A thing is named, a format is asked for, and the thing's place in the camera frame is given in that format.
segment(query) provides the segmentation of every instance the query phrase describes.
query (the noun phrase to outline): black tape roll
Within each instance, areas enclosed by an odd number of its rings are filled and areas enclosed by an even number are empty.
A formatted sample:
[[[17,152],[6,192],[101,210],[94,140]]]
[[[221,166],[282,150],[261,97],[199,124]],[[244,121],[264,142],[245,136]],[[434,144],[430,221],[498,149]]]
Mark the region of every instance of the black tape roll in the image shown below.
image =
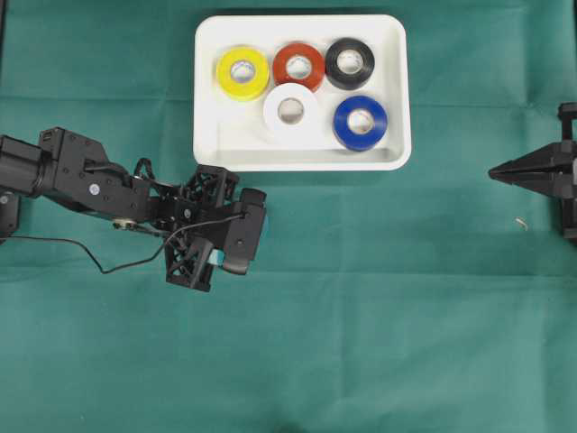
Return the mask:
[[[339,67],[339,56],[346,57],[346,52],[350,51],[352,57],[358,61],[358,70],[341,70]],[[375,69],[375,57],[371,49],[363,42],[353,38],[342,38],[335,42],[326,52],[325,56],[326,77],[337,88],[343,90],[355,90],[366,83]]]

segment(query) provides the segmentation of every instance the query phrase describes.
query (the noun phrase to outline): screw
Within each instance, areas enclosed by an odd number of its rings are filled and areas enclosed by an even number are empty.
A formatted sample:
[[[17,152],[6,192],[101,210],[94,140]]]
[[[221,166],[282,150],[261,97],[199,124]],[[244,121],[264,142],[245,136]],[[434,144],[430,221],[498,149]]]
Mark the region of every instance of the screw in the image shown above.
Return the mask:
[[[98,194],[100,194],[100,187],[98,186],[98,184],[93,183],[88,187],[88,191],[90,191],[90,194],[92,194],[93,196],[97,196]]]

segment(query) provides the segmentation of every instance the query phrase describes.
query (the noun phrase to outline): yellow tape roll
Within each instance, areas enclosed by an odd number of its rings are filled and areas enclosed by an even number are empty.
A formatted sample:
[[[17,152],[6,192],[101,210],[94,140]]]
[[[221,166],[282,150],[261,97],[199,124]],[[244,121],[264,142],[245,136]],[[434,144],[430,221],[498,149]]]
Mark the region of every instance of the yellow tape roll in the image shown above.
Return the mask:
[[[253,48],[228,51],[216,65],[216,79],[229,97],[250,101],[259,97],[269,84],[269,62]]]

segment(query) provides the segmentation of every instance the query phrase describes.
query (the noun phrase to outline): small debris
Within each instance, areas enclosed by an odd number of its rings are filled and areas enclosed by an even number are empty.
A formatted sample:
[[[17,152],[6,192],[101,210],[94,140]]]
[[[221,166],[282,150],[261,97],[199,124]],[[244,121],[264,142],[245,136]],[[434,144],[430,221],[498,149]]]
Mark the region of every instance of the small debris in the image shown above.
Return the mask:
[[[527,224],[525,222],[525,220],[523,218],[521,218],[520,216],[515,218],[515,222],[518,223],[520,226],[522,226],[525,229],[525,231],[527,231],[529,229],[529,224]]]

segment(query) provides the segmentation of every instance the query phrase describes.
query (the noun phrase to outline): tape roll hole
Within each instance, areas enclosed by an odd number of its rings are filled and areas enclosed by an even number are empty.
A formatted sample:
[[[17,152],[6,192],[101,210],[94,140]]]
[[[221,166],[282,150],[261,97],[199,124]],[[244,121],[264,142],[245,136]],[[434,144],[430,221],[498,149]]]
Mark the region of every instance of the tape roll hole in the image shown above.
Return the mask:
[[[362,55],[356,50],[344,50],[336,57],[336,66],[347,75],[354,75],[364,66]]]
[[[367,110],[353,110],[347,118],[349,129],[357,135],[365,135],[375,127],[375,119]]]
[[[302,103],[294,97],[283,99],[279,104],[279,119],[285,124],[297,124],[305,115]]]
[[[238,60],[231,67],[231,78],[238,84],[246,84],[254,78],[254,65],[248,60]]]
[[[313,71],[313,64],[305,56],[292,56],[287,61],[287,74],[293,79],[305,79]]]

